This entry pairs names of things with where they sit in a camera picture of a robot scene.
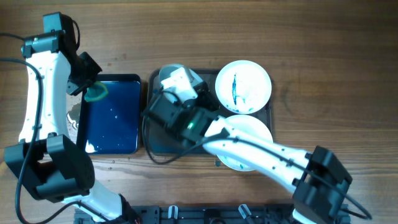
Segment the green sponge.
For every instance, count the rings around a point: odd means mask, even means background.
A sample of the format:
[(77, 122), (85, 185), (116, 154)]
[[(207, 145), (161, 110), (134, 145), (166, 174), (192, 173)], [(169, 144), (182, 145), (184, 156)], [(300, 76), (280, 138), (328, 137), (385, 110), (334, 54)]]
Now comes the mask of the green sponge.
[(108, 95), (109, 91), (102, 82), (95, 82), (91, 87), (86, 89), (84, 100), (86, 102), (94, 102), (102, 100)]

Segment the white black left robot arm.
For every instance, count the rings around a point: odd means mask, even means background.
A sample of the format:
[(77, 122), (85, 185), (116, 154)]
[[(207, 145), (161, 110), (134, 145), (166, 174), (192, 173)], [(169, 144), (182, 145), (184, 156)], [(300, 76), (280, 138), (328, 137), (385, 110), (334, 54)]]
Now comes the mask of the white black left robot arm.
[(78, 24), (61, 12), (43, 17), (44, 31), (23, 40), (21, 64), (27, 67), (28, 93), (19, 142), (5, 148), (4, 160), (17, 177), (15, 210), (21, 211), (21, 192), (36, 200), (79, 208), (96, 223), (139, 223), (140, 217), (119, 194), (95, 179), (89, 155), (69, 137), (68, 95), (94, 85), (101, 67), (78, 53)]

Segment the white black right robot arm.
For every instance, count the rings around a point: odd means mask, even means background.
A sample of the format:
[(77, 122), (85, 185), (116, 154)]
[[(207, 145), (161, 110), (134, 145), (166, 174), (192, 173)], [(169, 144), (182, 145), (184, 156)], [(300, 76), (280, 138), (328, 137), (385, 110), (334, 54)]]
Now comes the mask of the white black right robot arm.
[(182, 157), (198, 148), (234, 159), (274, 179), (292, 193), (293, 217), (300, 223), (334, 223), (352, 177), (328, 149), (313, 152), (276, 144), (266, 139), (249, 115), (225, 118), (207, 96), (183, 99), (181, 93), (160, 90), (143, 113), (144, 121), (184, 145)]

